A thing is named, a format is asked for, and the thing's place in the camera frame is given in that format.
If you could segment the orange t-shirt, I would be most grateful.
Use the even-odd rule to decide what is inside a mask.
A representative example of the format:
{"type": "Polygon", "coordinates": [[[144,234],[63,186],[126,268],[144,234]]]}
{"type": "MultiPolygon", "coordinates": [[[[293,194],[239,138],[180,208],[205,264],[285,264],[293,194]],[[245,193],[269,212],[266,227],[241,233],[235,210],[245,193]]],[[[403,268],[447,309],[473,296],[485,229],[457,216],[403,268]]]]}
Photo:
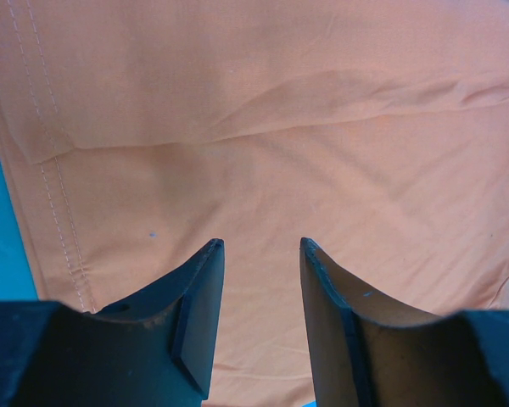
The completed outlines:
{"type": "Polygon", "coordinates": [[[0,160],[41,299],[226,244],[209,405],[314,397],[299,242],[509,309],[509,1],[0,1],[0,160]]]}

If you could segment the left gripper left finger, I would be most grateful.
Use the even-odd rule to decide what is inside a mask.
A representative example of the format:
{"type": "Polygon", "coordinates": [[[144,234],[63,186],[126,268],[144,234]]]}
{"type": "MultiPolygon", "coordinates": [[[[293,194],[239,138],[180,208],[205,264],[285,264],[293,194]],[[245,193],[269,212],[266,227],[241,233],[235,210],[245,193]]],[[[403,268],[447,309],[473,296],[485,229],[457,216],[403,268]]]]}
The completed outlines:
{"type": "Polygon", "coordinates": [[[225,247],[98,313],[0,301],[0,406],[199,406],[210,393],[225,247]]]}

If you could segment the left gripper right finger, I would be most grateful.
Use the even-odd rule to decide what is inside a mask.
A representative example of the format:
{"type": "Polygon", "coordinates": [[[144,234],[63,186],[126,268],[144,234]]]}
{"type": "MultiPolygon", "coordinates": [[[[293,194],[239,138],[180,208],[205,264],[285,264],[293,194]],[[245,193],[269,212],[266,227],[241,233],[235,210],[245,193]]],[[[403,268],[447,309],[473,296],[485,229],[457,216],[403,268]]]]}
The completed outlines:
{"type": "Polygon", "coordinates": [[[377,290],[300,243],[320,406],[509,406],[509,309],[437,316],[377,290]]]}

